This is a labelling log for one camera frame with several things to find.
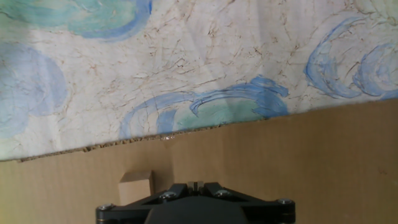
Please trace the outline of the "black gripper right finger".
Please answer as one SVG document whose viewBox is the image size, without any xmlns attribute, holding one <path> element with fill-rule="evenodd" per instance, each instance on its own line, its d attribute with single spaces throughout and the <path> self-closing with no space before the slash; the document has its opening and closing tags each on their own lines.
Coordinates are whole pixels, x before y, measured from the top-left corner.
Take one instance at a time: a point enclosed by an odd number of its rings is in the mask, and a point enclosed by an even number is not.
<svg viewBox="0 0 398 224">
<path fill-rule="evenodd" d="M 295 202 L 289 198 L 265 201 L 222 187 L 218 182 L 195 182 L 195 195 L 237 205 L 249 223 L 295 223 Z"/>
</svg>

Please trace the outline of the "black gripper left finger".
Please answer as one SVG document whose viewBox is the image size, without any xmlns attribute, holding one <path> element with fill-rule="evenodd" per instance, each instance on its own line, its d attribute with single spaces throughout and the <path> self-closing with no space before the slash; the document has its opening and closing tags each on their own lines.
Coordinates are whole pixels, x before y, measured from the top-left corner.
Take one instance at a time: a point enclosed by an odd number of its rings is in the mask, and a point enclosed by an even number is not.
<svg viewBox="0 0 398 224">
<path fill-rule="evenodd" d="M 187 184 L 173 184 L 168 190 L 161 191 L 144 199 L 127 205 L 115 205 L 106 203 L 96 208 L 96 224 L 144 223 L 153 208 L 160 205 L 168 205 L 170 202 L 185 197 L 193 196 L 196 191 L 196 182 Z"/>
</svg>

